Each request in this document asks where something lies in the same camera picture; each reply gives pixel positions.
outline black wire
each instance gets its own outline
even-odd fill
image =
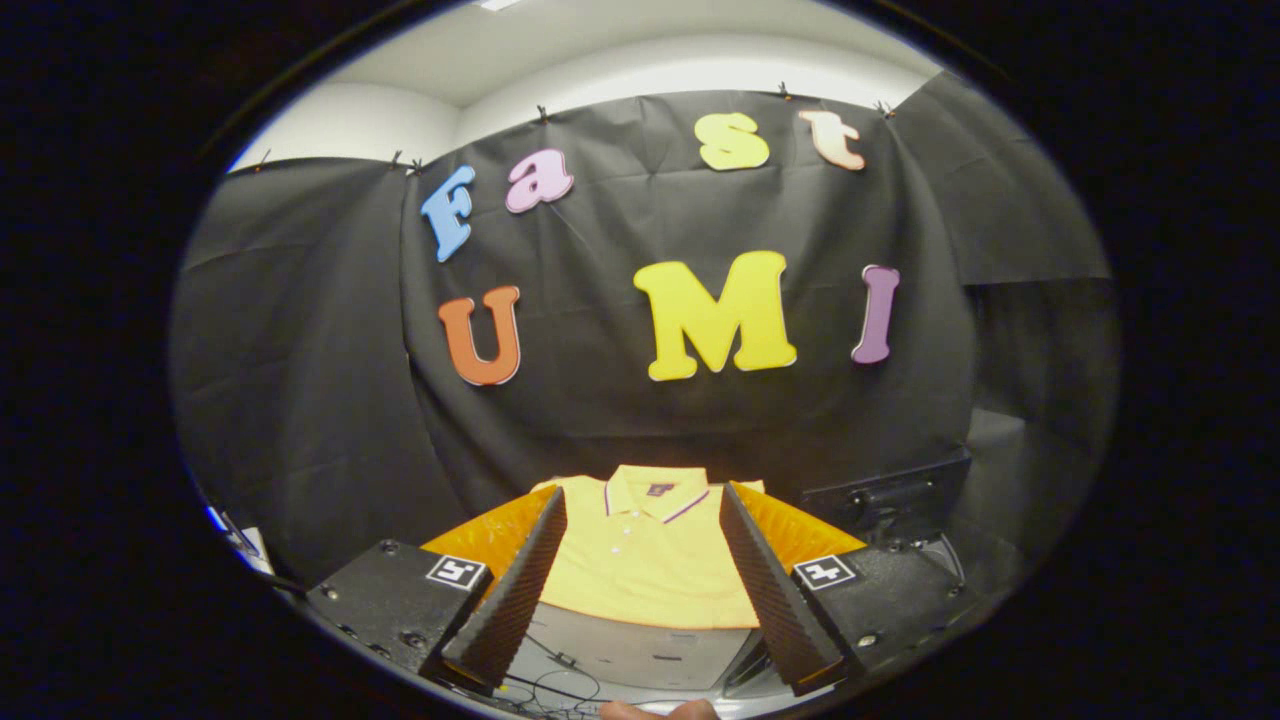
[[[284,578],[282,578],[279,575],[273,575],[270,573],[264,573],[262,570],[259,570],[257,568],[253,568],[253,571],[257,573],[257,577],[262,578],[262,580],[266,582],[266,584],[275,585],[275,587],[280,588],[282,591],[289,591],[293,594],[300,596],[300,597],[306,597],[307,593],[310,592],[307,588],[305,588],[305,587],[294,583],[293,580],[287,580],[287,579],[284,579]]]

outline black backdrop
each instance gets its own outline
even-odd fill
[[[818,155],[797,113],[856,127],[867,169]],[[692,135],[746,113],[763,168],[717,172]],[[513,215],[507,170],[559,149],[575,187]],[[471,236],[438,261],[422,201],[458,167]],[[685,261],[713,297],[735,258],[786,258],[797,360],[650,380],[641,266]],[[888,265],[891,355],[854,364]],[[474,387],[436,307],[521,288],[521,364]],[[481,357],[492,314],[475,313]],[[1119,338],[1083,208],[1025,131],[956,77],[886,117],[829,100],[685,92],[527,122],[406,174],[358,160],[241,170],[183,261],[173,318],[179,427],[196,479],[311,585],[383,537],[425,542],[554,475],[698,465],[803,491],[974,454],[952,519],[970,585],[1007,592],[1065,529],[1101,461]]]
[[[1102,477],[1050,564],[980,633],[861,707],[1257,715],[1270,587],[1257,548],[1272,501],[1261,470],[1274,466],[1260,420],[1274,393],[1251,347],[1271,297],[1254,213],[1275,9],[904,5],[1011,82],[881,5],[860,9],[982,78],[1084,191],[1116,270],[1126,370]],[[29,5],[8,26],[8,47],[29,53],[9,65],[22,201],[9,287],[31,291],[24,348],[50,350],[13,355],[19,397],[38,397],[12,418],[12,715],[448,715],[334,652],[244,577],[180,482],[164,383],[173,269],[244,138],[195,163],[192,147],[380,6]],[[1231,282],[1197,292],[1204,277]]]

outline yellow letter m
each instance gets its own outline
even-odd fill
[[[698,361],[685,354],[685,336],[713,373],[724,368],[733,336],[742,343],[733,355],[740,370],[786,368],[796,361],[782,319],[778,283],[787,260],[778,252],[756,250],[739,255],[728,269],[719,301],[713,299],[684,263],[640,268],[635,286],[649,295],[658,359],[649,365],[655,380],[694,377]]]

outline letter i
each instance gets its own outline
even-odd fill
[[[854,363],[869,365],[888,357],[888,316],[893,309],[893,288],[899,283],[893,268],[867,265],[863,282],[867,284],[867,315],[863,318],[863,337],[851,355]]]

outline yellow polo shirt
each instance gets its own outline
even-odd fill
[[[548,486],[564,489],[568,528],[543,602],[660,628],[759,626],[719,527],[726,486],[704,469],[621,465],[608,480],[557,478],[531,492]]]

